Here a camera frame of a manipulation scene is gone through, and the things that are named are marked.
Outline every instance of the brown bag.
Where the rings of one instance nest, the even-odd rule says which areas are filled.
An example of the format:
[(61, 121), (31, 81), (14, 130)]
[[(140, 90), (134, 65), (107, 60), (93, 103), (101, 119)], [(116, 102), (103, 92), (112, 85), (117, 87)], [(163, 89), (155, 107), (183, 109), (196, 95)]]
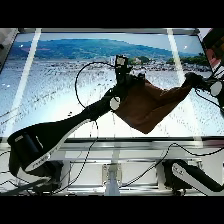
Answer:
[(149, 133), (191, 91), (191, 86), (162, 90), (145, 80), (145, 86), (132, 87), (128, 96), (115, 111), (130, 127)]

